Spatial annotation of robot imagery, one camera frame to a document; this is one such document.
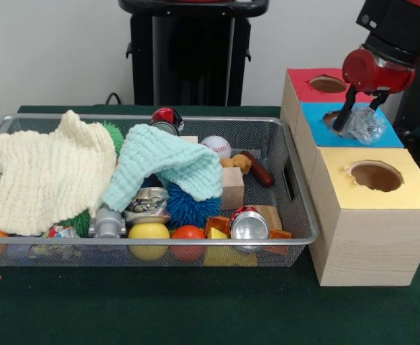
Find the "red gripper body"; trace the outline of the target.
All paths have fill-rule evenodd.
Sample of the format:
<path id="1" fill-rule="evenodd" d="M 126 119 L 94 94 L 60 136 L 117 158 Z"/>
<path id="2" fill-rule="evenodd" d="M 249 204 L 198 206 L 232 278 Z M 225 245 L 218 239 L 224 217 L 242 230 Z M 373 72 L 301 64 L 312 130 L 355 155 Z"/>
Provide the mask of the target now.
<path id="1" fill-rule="evenodd" d="M 399 93 L 411 85 L 415 71 L 386 61 L 361 47 L 344 59 L 342 75 L 357 92 Z"/>

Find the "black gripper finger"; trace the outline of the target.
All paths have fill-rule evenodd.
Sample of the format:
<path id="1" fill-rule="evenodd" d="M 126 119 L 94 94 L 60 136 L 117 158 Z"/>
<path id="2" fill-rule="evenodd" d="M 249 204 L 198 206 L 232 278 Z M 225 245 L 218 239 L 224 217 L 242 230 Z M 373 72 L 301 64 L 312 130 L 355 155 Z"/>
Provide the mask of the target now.
<path id="1" fill-rule="evenodd" d="M 387 100 L 387 98 L 390 96 L 389 91 L 376 91 L 369 93 L 369 96 L 372 96 L 373 99 L 369 104 L 369 108 L 371 108 L 373 111 L 376 111 L 379 106 L 384 104 Z"/>
<path id="2" fill-rule="evenodd" d="M 350 86 L 346 92 L 345 103 L 332 124 L 332 128 L 336 133 L 341 133 L 348 122 L 352 108 L 355 105 L 356 96 L 356 87 Z"/>

